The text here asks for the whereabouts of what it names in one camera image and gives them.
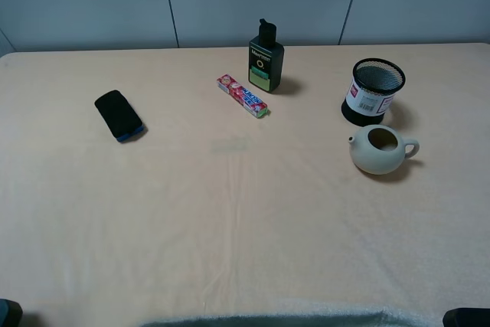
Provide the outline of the black mesh pen holder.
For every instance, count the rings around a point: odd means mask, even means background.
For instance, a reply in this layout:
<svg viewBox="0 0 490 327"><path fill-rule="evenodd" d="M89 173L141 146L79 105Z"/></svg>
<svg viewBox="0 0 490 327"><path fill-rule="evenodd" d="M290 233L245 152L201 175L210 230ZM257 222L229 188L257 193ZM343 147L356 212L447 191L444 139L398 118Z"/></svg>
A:
<svg viewBox="0 0 490 327"><path fill-rule="evenodd" d="M341 105L343 117L360 127L380 124L395 94L405 83L404 72L388 60L366 58L358 61Z"/></svg>

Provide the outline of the black object bottom left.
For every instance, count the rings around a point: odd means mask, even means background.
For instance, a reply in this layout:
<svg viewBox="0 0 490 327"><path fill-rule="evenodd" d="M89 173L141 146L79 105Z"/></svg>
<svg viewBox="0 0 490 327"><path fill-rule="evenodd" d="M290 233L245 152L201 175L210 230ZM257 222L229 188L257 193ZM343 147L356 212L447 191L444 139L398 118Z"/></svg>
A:
<svg viewBox="0 0 490 327"><path fill-rule="evenodd" d="M21 306L8 299L0 299L0 327L18 327L23 316Z"/></svg>

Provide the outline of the red candy pack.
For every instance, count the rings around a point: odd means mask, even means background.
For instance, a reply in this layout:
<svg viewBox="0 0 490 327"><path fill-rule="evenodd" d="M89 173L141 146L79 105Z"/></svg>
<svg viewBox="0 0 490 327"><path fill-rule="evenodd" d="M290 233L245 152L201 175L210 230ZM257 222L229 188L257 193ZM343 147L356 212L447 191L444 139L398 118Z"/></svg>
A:
<svg viewBox="0 0 490 327"><path fill-rule="evenodd" d="M217 85L257 119L269 112L268 106L259 97L251 93L229 74L217 78Z"/></svg>

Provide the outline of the black blue whiteboard eraser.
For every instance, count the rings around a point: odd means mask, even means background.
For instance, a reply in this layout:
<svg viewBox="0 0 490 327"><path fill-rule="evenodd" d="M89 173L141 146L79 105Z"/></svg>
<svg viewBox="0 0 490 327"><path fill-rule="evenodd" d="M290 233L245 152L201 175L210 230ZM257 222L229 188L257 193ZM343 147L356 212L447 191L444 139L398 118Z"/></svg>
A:
<svg viewBox="0 0 490 327"><path fill-rule="evenodd" d="M103 94L94 105L117 142L125 142L143 132L143 121L118 90Z"/></svg>

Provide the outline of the black object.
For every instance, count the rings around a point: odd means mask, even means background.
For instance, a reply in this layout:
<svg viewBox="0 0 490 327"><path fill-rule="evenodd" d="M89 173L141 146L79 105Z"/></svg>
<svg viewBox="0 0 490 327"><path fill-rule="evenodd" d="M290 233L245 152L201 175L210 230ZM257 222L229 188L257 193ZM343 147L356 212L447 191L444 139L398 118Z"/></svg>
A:
<svg viewBox="0 0 490 327"><path fill-rule="evenodd" d="M0 299L0 327L18 327L23 316L21 306L8 299Z"/></svg>
<svg viewBox="0 0 490 327"><path fill-rule="evenodd" d="M444 327L490 327L490 309L458 308L443 316Z"/></svg>

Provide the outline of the black object bottom right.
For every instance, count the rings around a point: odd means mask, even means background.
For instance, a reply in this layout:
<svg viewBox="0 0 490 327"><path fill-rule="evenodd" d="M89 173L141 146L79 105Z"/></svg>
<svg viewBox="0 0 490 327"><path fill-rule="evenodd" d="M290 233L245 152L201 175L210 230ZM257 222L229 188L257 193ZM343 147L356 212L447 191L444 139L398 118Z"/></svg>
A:
<svg viewBox="0 0 490 327"><path fill-rule="evenodd" d="M490 327L490 309L458 308L443 316L444 327Z"/></svg>

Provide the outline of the cream ceramic teapot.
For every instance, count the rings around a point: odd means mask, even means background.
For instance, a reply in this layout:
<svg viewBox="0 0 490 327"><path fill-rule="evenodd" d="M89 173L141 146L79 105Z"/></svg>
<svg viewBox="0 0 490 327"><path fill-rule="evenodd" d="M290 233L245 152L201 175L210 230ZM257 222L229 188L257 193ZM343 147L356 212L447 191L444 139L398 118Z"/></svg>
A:
<svg viewBox="0 0 490 327"><path fill-rule="evenodd" d="M386 175L396 171L420 150L416 139L404 139L384 125L360 128L348 138L349 154L354 165L370 175Z"/></svg>

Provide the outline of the dark green pump bottle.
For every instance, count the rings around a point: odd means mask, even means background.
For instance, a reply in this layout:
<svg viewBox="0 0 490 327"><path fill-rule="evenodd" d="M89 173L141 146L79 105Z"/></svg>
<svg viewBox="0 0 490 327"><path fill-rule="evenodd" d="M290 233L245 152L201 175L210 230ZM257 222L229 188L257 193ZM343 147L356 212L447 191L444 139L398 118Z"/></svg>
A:
<svg viewBox="0 0 490 327"><path fill-rule="evenodd" d="M281 82L284 47L276 41L276 26L260 19L259 32L248 45L248 80L272 93Z"/></svg>

